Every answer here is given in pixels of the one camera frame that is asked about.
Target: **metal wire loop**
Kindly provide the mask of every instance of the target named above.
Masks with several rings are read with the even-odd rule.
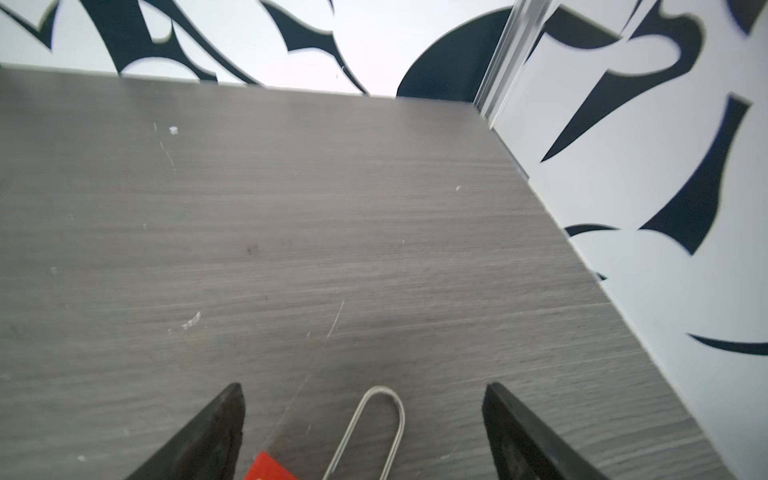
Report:
[[[372,396],[379,393],[383,393],[384,395],[392,397],[395,405],[397,405],[397,412],[400,420],[400,423],[397,427],[397,433],[395,434],[395,439],[392,441],[392,447],[389,448],[389,455],[387,455],[386,462],[384,463],[384,469],[382,470],[381,476],[379,476],[379,480],[386,480],[386,478],[389,476],[389,470],[392,468],[392,462],[395,461],[397,448],[400,446],[402,432],[406,427],[406,409],[402,406],[402,400],[400,400],[400,397],[397,396],[394,390],[390,389],[389,387],[379,385],[372,387],[360,399],[360,403],[357,405],[357,410],[355,410],[355,413],[352,415],[352,419],[349,420],[349,426],[346,427],[346,432],[344,432],[344,436],[341,438],[339,448],[337,448],[336,453],[333,454],[333,458],[328,465],[326,474],[323,475],[323,480],[328,480],[333,471],[336,470],[336,466],[339,464],[339,460],[341,460],[341,455],[344,453],[346,444],[349,442],[349,438],[352,436],[352,431],[355,429],[355,425],[357,425],[357,421],[360,419],[360,415],[362,414],[363,409],[366,407],[366,403],[368,403],[368,400],[370,400]]]

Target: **black curved shape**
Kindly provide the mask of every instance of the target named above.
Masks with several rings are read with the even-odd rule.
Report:
[[[622,30],[622,31],[624,31],[624,29],[627,27],[627,25],[629,25],[629,21],[630,21],[630,20],[632,19],[632,17],[634,16],[634,13],[637,11],[637,7],[639,7],[639,6],[640,6],[640,2],[642,2],[642,1],[643,1],[643,0],[635,0],[635,3],[634,3],[634,8],[632,8],[632,13],[630,13],[630,14],[629,14],[629,16],[627,17],[627,22],[626,22],[626,23],[624,23],[624,26],[623,26],[623,27],[621,27],[621,30]]]
[[[629,76],[606,71],[541,161],[549,160],[558,154],[629,100],[691,70],[701,53],[701,27],[693,17],[687,15],[662,17],[659,8],[660,0],[657,0],[630,38],[663,35],[680,47],[680,57],[677,61],[669,68],[643,75]]]
[[[141,58],[158,57],[178,61],[200,80],[216,80],[215,74],[198,67],[184,54],[173,26],[166,41],[152,41],[138,2],[81,0],[81,3],[96,25],[118,72]]]
[[[683,187],[640,230],[656,230],[696,253],[710,231],[720,205],[720,182],[733,136],[750,103],[733,94],[710,149]]]
[[[560,5],[541,27],[528,54],[529,58],[545,33],[563,45],[585,50],[607,47],[621,38],[589,18]]]
[[[43,19],[39,28],[31,25],[29,22],[16,15],[10,8],[6,7],[2,3],[0,3],[0,10],[4,11],[5,14],[11,17],[14,22],[18,23],[26,31],[31,33],[33,37],[40,41],[40,43],[48,47],[48,50],[51,49],[53,21],[56,18],[56,11],[58,10],[58,0],[56,3],[48,7],[48,11],[45,13],[45,15],[43,15]]]
[[[595,230],[618,230],[618,229],[616,227],[611,227],[610,225],[600,225],[597,223],[580,223],[578,225],[571,225],[569,227],[565,227],[565,232],[568,234],[569,237],[573,237],[574,235],[578,235],[580,233],[594,232]]]
[[[258,84],[224,58],[208,40],[197,31],[173,0],[145,0],[171,20],[178,23],[221,66],[231,74],[249,84]],[[118,71],[130,63],[149,57],[168,58],[187,66],[203,80],[216,80],[216,75],[194,64],[181,49],[172,30],[170,38],[160,44],[154,43],[144,22],[138,2],[104,2],[103,0],[81,0],[88,16],[107,47],[112,62]]]
[[[733,20],[745,35],[749,35],[766,5],[766,0],[727,0],[727,3]]]
[[[747,355],[768,355],[768,342],[729,342],[727,340],[708,339],[705,336],[698,336],[693,333],[689,333],[688,336],[702,342],[706,346],[726,350],[727,352],[746,353]]]
[[[307,28],[275,5],[271,5],[267,2],[261,2],[261,5],[264,6],[267,13],[269,13],[270,17],[274,20],[275,25],[277,25],[277,29],[280,30],[280,34],[283,36],[283,41],[286,42],[288,51],[300,50],[301,48],[318,48],[326,53],[330,53],[336,59],[336,63],[339,64],[341,70],[349,81],[351,81],[363,94],[368,94],[368,91],[359,81],[357,81],[355,75],[349,70],[349,67],[346,66],[344,58],[336,47],[336,40],[333,38],[333,33],[321,33]]]
[[[443,35],[411,65],[397,96],[474,101],[510,11],[483,15]]]

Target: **scratch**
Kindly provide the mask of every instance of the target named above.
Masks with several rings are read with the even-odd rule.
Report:
[[[283,419],[286,418],[286,415],[288,415],[288,411],[290,410],[291,406],[293,406],[293,403],[296,401],[296,397],[299,396],[299,394],[301,393],[301,390],[306,385],[306,381],[309,379],[310,379],[310,374],[307,373],[306,376],[304,377],[304,381],[301,382],[301,385],[299,385],[299,388],[296,389],[296,393],[293,394],[293,397],[291,398],[290,402],[288,402],[288,406],[283,411],[283,414],[280,416],[279,419],[277,419],[277,423],[275,424],[275,426],[272,427],[272,432],[270,432],[270,434],[266,437],[266,440],[264,440],[264,443],[261,445],[262,451],[264,450],[264,447],[266,447],[266,444],[272,439],[273,435],[277,431],[277,427],[280,426],[280,423],[282,423]]]
[[[165,147],[163,146],[163,141],[159,140],[159,142],[160,142],[160,148],[163,149],[163,152],[165,152],[165,156],[168,157],[168,160],[170,160],[170,165],[172,166],[172,168],[175,169],[176,167],[174,166],[174,159],[170,157],[168,150],[166,150]]]
[[[455,452],[457,448],[458,448],[458,446],[453,447],[453,450],[451,450],[450,452],[446,453],[445,455],[443,455],[441,457],[438,457],[432,464],[434,465],[437,462],[442,462],[443,460],[448,460],[449,458],[451,458],[451,454],[453,452]]]
[[[326,336],[327,339],[329,339],[331,337],[331,333],[333,332],[333,327],[335,327],[336,326],[336,322],[339,321],[339,315],[341,315],[341,309],[344,308],[344,301],[345,300],[346,300],[346,298],[341,300],[341,306],[339,307],[339,312],[336,314],[336,319],[333,320],[333,325],[331,325],[331,329],[328,330],[328,336]]]

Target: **black graphic pattern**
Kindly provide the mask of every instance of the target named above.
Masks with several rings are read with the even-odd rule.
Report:
[[[280,34],[286,42],[288,51],[300,50],[301,48],[318,48],[319,50],[330,53],[336,59],[336,62],[339,64],[339,67],[349,81],[351,81],[362,93],[368,94],[368,91],[357,81],[355,75],[350,71],[349,67],[346,66],[344,58],[336,47],[336,40],[333,38],[333,33],[310,30],[276,6],[266,2],[262,2],[261,5],[264,5],[264,8],[274,20],[275,25],[277,25],[277,29],[280,30]]]
[[[54,46],[51,43],[58,2],[48,8],[40,25],[35,26],[5,7],[1,1],[0,11],[49,50],[53,49]],[[115,69],[120,74],[136,60],[166,58],[186,66],[201,80],[217,80],[215,73],[202,69],[184,53],[177,39],[177,30],[182,28],[213,60],[233,76],[248,84],[260,85],[257,79],[250,77],[222,55],[193,25],[174,0],[144,0],[172,21],[170,36],[162,41],[153,41],[137,0],[79,1],[93,21]],[[268,1],[266,0],[262,5],[280,30],[288,51],[318,48],[327,52],[336,59],[344,75],[363,94],[368,93],[344,61],[333,33],[312,30],[298,22],[281,7],[272,5]],[[333,12],[333,0],[328,0],[328,3]],[[506,8],[476,18],[440,38],[408,71],[400,83],[398,94],[443,100],[474,100],[509,12],[510,9]],[[259,48],[259,45],[252,45],[252,48]]]
[[[544,23],[533,43],[533,47],[531,47],[531,52],[528,53],[528,58],[533,55],[544,34],[549,35],[563,45],[585,50],[607,47],[621,38],[589,18],[585,18],[563,5],[558,6],[552,16]]]
[[[510,10],[483,15],[445,34],[411,65],[397,95],[474,101]]]
[[[733,94],[710,149],[680,191],[641,230],[656,230],[696,253],[710,231],[720,205],[720,182],[733,137],[750,104]]]
[[[203,50],[205,50],[222,67],[246,83],[256,84],[251,77],[240,71],[224,58],[208,40],[200,34],[186,15],[176,6],[173,0],[145,0],[171,20],[178,23]],[[139,58],[161,57],[169,58],[186,65],[202,80],[215,80],[216,75],[205,72],[195,65],[181,50],[176,35],[171,32],[170,38],[162,44],[152,42],[152,38],[144,23],[138,2],[102,2],[101,0],[81,0],[81,3],[91,16],[96,29],[104,40],[114,66],[123,71],[126,65]]]
[[[19,17],[18,15],[16,15],[10,8],[6,7],[3,4],[0,4],[0,10],[5,12],[7,16],[11,17],[14,20],[14,22],[22,26],[24,30],[31,33],[33,37],[37,38],[40,41],[40,43],[48,47],[48,50],[51,50],[51,40],[53,37],[53,22],[56,19],[56,11],[58,10],[58,0],[56,1],[56,3],[48,7],[48,10],[43,15],[43,19],[40,24],[40,27],[35,27],[34,25],[30,25],[29,22]]]
[[[578,225],[571,225],[570,227],[565,227],[565,233],[567,233],[569,237],[573,237],[574,235],[578,235],[580,233],[594,232],[595,230],[618,230],[618,229],[616,227],[611,227],[609,225],[600,225],[597,223],[580,223]]]
[[[752,27],[765,6],[766,0],[728,0],[730,14],[745,35],[752,33]]]
[[[629,21],[632,19],[632,17],[634,17],[634,13],[637,11],[637,7],[640,6],[640,3],[642,1],[643,0],[635,0],[634,8],[632,8],[632,12],[627,17],[627,22],[624,24],[624,27],[621,28],[621,31],[624,31],[624,29],[627,27],[627,25],[629,25]]]
[[[727,340],[709,339],[705,336],[689,333],[690,338],[702,342],[704,345],[716,349],[726,350],[727,352],[746,353],[748,355],[768,355],[768,342],[748,343],[748,342],[729,342]]]
[[[680,57],[674,65],[662,71],[644,75],[622,75],[607,71],[594,86],[573,118],[544,156],[546,161],[558,154],[577,138],[607,117],[612,111],[653,87],[688,73],[699,58],[703,43],[702,29],[694,18],[681,15],[665,18],[660,13],[660,0],[648,12],[630,38],[663,35],[680,47]]]

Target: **gray laminate surface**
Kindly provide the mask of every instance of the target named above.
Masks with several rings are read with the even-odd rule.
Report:
[[[494,478],[491,380],[612,478],[730,476],[471,105],[0,70],[0,180],[2,478],[123,478],[231,381],[236,478],[320,478],[375,384],[390,478]]]

